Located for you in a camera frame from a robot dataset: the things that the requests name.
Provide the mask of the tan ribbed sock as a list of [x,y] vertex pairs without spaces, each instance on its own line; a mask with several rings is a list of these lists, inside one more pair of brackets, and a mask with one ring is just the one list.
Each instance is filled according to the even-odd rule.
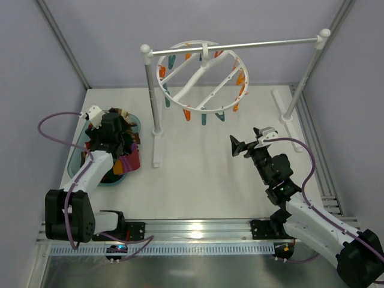
[[109,109],[109,112],[116,112],[116,113],[119,113],[123,119],[125,120],[125,122],[130,125],[131,127],[135,127],[137,125],[136,122],[132,121],[131,118],[130,118],[130,114],[126,111],[126,110],[123,110],[123,109],[119,109],[119,108],[110,108]]

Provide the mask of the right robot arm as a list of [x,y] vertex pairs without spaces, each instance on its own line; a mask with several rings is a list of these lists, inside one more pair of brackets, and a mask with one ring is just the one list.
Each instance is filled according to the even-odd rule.
[[243,154],[252,160],[264,185],[269,201],[278,207],[270,217],[271,228],[278,236],[300,240],[325,258],[349,287],[382,285],[383,248],[379,237],[370,229],[361,231],[348,225],[314,203],[305,193],[313,176],[316,161],[310,150],[311,170],[302,185],[291,177],[293,170],[286,154],[271,156],[268,148],[282,142],[272,127],[254,128],[253,142],[230,137],[232,156]]

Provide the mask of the white round clip hanger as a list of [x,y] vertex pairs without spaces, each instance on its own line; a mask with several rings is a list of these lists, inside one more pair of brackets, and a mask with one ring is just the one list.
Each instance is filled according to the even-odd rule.
[[[217,46],[217,43],[211,41],[191,40],[178,43],[167,50],[152,50],[149,53],[151,57],[158,58],[156,80],[167,103],[175,104],[182,109],[189,105],[191,112],[196,113],[222,114],[229,109],[234,112],[239,110],[240,102],[248,94],[249,75],[247,68],[243,60],[233,50],[228,48],[216,49]],[[234,61],[233,67],[211,92],[205,97],[199,98],[198,104],[182,102],[203,76],[212,72],[214,68],[228,59]],[[168,88],[169,82],[194,62],[199,64],[197,70],[179,92],[171,93]],[[220,102],[218,105],[212,106],[211,102],[218,98],[221,90],[231,80],[234,80],[239,88],[238,95],[230,99],[228,103]]]

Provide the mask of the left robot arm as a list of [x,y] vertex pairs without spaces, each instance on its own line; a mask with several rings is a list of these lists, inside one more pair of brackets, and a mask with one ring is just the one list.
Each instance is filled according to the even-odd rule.
[[83,166],[67,184],[49,190],[45,197],[46,237],[68,241],[75,250],[95,235],[113,239],[125,230],[123,213],[94,212],[90,194],[126,152],[124,133],[130,125],[113,111],[101,111],[97,116],[87,112],[85,118],[91,123],[86,129],[91,144],[84,148],[88,156]]

